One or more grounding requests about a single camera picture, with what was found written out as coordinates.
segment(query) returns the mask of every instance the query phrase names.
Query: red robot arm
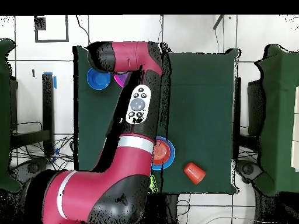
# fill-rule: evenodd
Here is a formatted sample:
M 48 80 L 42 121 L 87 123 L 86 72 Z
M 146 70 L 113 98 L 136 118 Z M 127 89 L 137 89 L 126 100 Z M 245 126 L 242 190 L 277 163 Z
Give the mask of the red robot arm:
M 97 42 L 87 49 L 93 68 L 130 74 L 94 169 L 48 171 L 44 176 L 48 183 L 43 179 L 45 192 L 39 192 L 42 222 L 135 224 L 144 212 L 150 184 L 162 76 L 160 50 L 153 42 Z M 33 195 L 34 188 L 29 186 L 29 191 Z

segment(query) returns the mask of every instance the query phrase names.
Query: white control panel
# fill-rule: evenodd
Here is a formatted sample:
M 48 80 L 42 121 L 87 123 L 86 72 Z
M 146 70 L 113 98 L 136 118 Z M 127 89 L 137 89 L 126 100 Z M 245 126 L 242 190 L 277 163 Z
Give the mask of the white control panel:
M 151 95 L 150 88 L 145 85 L 138 85 L 133 90 L 126 114 L 129 124 L 140 124 L 146 120 Z

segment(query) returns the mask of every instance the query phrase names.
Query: green tablecloth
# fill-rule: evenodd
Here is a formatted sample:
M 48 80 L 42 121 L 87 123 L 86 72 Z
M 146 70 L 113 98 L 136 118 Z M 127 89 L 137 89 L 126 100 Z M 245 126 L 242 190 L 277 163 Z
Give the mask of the green tablecloth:
M 11 149 L 11 92 L 10 67 L 6 55 L 15 48 L 8 39 L 0 39 L 0 189 L 16 193 L 22 185 L 8 173 Z
M 86 50 L 79 55 L 79 169 L 91 170 L 98 161 L 105 133 L 121 88 L 112 81 L 107 89 L 91 89 Z M 165 193 L 236 193 L 231 185 L 234 61 L 228 54 L 170 54 L 172 65 L 168 138 L 176 156 L 163 172 Z M 158 135 L 166 130 L 158 127 Z M 194 162 L 206 177 L 194 185 L 183 168 Z M 159 171 L 155 174 L 161 185 Z
M 267 48 L 261 67 L 266 95 L 266 118 L 260 135 L 260 163 L 265 171 L 256 180 L 265 195 L 287 191 L 299 193 L 299 173 L 291 167 L 295 88 L 299 86 L 299 53 Z

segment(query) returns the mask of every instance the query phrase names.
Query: blue bowl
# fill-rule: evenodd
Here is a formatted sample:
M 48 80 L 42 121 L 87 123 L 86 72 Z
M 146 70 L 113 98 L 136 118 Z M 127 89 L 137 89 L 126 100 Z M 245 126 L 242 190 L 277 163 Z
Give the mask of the blue bowl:
M 163 170 L 164 170 L 167 167 L 169 167 L 175 159 L 175 147 L 173 146 L 173 144 L 171 143 L 170 140 L 166 140 L 166 138 L 163 138 L 161 136 L 156 137 L 156 140 L 166 142 L 168 144 L 170 150 L 171 150 L 171 155 L 170 155 L 169 159 L 163 164 Z M 161 165 L 152 164 L 152 170 L 156 170 L 156 171 L 160 170 L 161 171 L 162 170 L 162 164 Z
M 110 83 L 111 75 L 109 72 L 101 73 L 91 68 L 87 73 L 88 85 L 95 90 L 103 90 L 108 87 Z

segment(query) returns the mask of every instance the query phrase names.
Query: red plate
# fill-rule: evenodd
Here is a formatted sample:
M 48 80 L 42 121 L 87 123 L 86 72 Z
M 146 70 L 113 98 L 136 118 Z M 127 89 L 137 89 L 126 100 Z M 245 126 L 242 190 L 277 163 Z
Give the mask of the red plate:
M 157 144 L 154 146 L 154 158 L 152 163 L 154 165 L 161 165 L 165 163 L 171 155 L 171 149 L 167 143 L 157 140 Z

